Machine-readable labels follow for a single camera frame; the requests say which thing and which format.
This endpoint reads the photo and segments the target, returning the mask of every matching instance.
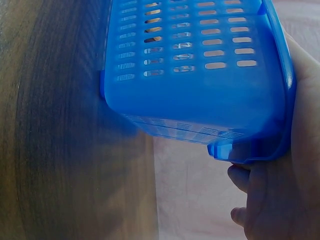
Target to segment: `wood grain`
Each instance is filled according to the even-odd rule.
[[[99,97],[110,3],[0,0],[0,239],[152,240],[152,139]]]

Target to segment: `plastic basket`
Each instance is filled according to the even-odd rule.
[[[152,136],[238,163],[288,150],[296,81],[270,0],[114,0],[102,83]]]

